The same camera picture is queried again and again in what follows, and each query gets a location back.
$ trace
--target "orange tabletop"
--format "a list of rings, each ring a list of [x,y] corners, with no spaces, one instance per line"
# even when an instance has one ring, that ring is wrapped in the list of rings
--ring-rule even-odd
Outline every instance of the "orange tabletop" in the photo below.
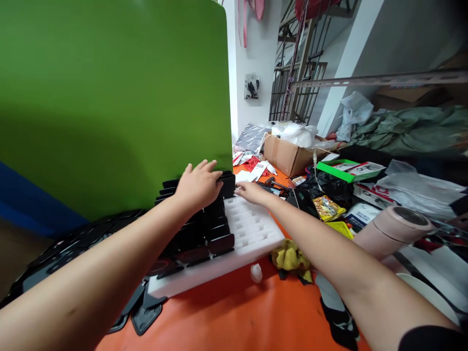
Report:
[[[234,173],[242,169],[236,166]],[[287,185],[283,173],[275,178]],[[260,284],[250,278],[250,265],[239,268],[171,297],[142,336],[129,318],[97,350],[345,350],[332,339],[316,285],[303,286],[296,277],[281,281],[267,257],[256,263]],[[370,350],[362,335],[358,347]]]

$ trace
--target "person's right arm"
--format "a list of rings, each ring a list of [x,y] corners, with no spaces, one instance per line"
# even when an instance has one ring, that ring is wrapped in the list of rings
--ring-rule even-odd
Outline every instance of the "person's right arm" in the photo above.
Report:
[[[373,350],[397,350],[413,328],[458,330],[448,318],[365,250],[320,220],[263,190],[240,182],[236,194],[266,207],[309,261],[332,283]]]

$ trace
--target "pink cylinder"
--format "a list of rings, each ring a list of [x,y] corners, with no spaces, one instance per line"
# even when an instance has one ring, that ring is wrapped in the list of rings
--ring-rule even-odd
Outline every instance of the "pink cylinder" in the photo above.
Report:
[[[381,261],[432,229],[431,222],[418,212],[389,206],[357,233],[353,241]]]

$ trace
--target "green board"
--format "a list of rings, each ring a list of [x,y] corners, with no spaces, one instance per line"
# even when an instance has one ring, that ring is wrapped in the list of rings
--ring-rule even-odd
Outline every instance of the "green board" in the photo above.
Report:
[[[151,207],[187,163],[231,157],[220,5],[0,2],[0,161],[66,206]]]

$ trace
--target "black plastic bag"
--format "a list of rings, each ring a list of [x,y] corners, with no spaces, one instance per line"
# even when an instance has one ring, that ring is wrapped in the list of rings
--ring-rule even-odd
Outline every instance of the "black plastic bag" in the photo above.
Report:
[[[307,167],[307,171],[307,180],[299,185],[298,188],[308,190],[312,199],[322,195],[328,195],[335,202],[348,203],[351,201],[353,192],[352,184],[323,171],[317,171],[317,180],[315,180],[313,166]]]

